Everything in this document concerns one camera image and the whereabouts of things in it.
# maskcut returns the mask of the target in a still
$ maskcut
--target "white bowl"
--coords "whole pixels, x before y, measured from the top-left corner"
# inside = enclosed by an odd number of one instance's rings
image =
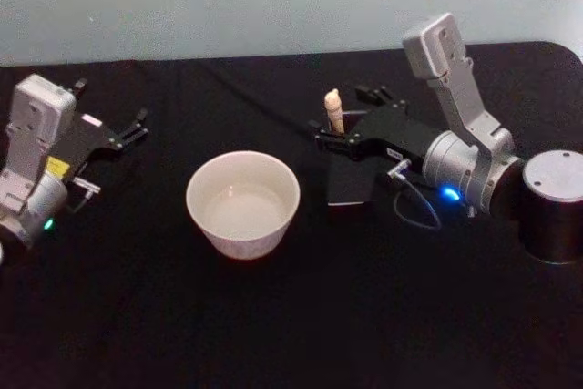
[[[300,204],[300,185],[280,160],[242,150],[203,164],[190,179],[186,204],[219,252],[252,260],[281,241]]]

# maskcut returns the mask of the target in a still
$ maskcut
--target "green led light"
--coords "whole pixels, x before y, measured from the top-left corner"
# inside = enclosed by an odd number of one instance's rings
[[[51,228],[53,228],[53,225],[55,225],[55,220],[53,220],[53,218],[47,220],[46,223],[45,223],[45,231],[50,230]]]

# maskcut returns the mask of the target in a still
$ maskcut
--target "yellow warning label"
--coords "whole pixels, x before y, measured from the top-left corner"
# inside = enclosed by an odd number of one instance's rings
[[[49,157],[46,161],[46,170],[61,179],[65,176],[69,168],[70,166],[66,164],[65,161],[61,161],[55,157]]]

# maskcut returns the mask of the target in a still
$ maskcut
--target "blue led light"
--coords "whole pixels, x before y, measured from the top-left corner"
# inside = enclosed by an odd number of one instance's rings
[[[55,225],[55,221],[51,218],[49,220],[46,221],[45,223],[45,231],[50,230],[51,228],[53,228],[53,225]]]
[[[441,195],[446,198],[447,200],[451,200],[452,202],[458,202],[462,199],[459,192],[451,187],[443,187],[441,189]]]

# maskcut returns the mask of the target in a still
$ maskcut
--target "white label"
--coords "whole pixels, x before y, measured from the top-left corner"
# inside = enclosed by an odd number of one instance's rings
[[[95,125],[98,128],[101,125],[103,125],[103,122],[101,120],[99,120],[98,118],[94,118],[93,116],[89,116],[88,114],[84,114],[81,118],[86,122],[90,123],[91,125]]]
[[[403,154],[400,154],[396,150],[392,150],[391,148],[386,149],[386,155],[388,155],[389,157],[393,157],[394,159],[398,159],[399,161],[403,160]]]

